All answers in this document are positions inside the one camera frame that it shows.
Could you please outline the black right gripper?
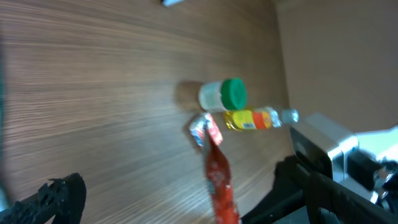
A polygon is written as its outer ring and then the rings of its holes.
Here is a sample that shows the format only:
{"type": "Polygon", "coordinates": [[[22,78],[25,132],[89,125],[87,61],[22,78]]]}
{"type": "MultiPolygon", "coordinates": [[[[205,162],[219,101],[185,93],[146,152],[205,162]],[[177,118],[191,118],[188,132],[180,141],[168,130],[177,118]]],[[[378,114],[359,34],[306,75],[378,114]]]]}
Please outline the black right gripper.
{"type": "Polygon", "coordinates": [[[348,175],[364,187],[373,204],[397,215],[397,161],[377,161],[365,151],[347,156],[348,175]]]}

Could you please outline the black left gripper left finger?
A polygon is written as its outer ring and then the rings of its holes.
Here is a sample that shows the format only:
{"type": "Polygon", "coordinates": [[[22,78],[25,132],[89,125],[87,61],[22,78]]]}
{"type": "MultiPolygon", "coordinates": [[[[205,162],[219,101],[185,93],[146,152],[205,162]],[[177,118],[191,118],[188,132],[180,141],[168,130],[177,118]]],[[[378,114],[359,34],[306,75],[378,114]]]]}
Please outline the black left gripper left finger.
{"type": "Polygon", "coordinates": [[[1,224],[80,224],[86,202],[86,185],[78,173],[52,179],[30,197],[1,212],[1,224]]]}

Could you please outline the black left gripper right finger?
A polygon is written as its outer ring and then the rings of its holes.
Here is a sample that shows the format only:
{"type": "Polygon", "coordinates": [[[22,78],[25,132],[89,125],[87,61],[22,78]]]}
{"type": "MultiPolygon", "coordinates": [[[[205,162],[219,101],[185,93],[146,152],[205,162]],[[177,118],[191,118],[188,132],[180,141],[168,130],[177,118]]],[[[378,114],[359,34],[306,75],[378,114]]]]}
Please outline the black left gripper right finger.
{"type": "Polygon", "coordinates": [[[371,203],[318,172],[312,172],[304,187],[310,223],[321,223],[321,209],[334,213],[343,223],[397,224],[397,216],[371,203]]]}

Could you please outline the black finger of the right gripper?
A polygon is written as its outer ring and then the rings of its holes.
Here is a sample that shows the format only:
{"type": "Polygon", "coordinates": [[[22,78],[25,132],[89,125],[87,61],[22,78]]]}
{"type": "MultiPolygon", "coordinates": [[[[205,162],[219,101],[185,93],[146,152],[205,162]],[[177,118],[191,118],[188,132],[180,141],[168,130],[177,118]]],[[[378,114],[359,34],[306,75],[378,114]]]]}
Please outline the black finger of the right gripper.
{"type": "Polygon", "coordinates": [[[308,218],[304,185],[306,178],[300,173],[300,161],[288,156],[277,163],[272,190],[247,214],[243,223],[274,223],[301,211],[308,218]]]}

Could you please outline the red Nescafe coffee sachet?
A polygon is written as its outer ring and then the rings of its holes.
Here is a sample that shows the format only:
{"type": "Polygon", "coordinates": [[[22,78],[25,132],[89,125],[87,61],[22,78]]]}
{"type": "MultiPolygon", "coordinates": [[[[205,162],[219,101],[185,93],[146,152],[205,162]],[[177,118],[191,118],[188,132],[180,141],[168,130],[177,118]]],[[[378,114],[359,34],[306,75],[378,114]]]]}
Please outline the red Nescafe coffee sachet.
{"type": "Polygon", "coordinates": [[[217,224],[241,223],[234,201],[229,162],[213,138],[206,133],[203,146],[205,177],[217,224]]]}

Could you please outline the yellow oil bottle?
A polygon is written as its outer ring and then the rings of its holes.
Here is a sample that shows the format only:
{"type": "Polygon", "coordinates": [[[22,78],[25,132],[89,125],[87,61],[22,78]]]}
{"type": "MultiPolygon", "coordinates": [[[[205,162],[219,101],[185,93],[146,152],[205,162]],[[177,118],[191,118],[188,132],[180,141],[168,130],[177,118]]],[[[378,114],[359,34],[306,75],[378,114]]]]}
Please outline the yellow oil bottle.
{"type": "Polygon", "coordinates": [[[296,109],[266,106],[258,109],[227,111],[224,120],[229,129],[237,131],[280,128],[295,124],[300,115],[296,109]]]}

